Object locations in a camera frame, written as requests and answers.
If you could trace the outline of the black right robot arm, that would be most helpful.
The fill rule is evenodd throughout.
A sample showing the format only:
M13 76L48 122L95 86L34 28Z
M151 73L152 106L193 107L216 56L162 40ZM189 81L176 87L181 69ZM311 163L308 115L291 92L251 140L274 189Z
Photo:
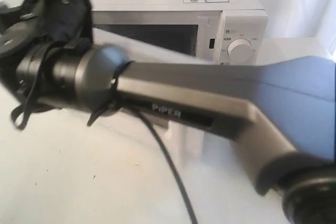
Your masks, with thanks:
M132 61L93 42L90 0L24 0L1 8L1 84L19 102L11 121L53 109L121 109L158 142L192 223L192 204L146 114L237 144L256 192L279 188L290 223L335 223L335 62L306 56L264 66Z

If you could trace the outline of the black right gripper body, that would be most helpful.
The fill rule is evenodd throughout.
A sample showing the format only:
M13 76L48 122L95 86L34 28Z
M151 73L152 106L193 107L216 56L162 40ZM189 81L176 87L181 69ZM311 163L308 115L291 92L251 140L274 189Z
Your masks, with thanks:
M90 0L23 0L1 8L1 58L21 55L40 42L93 40Z

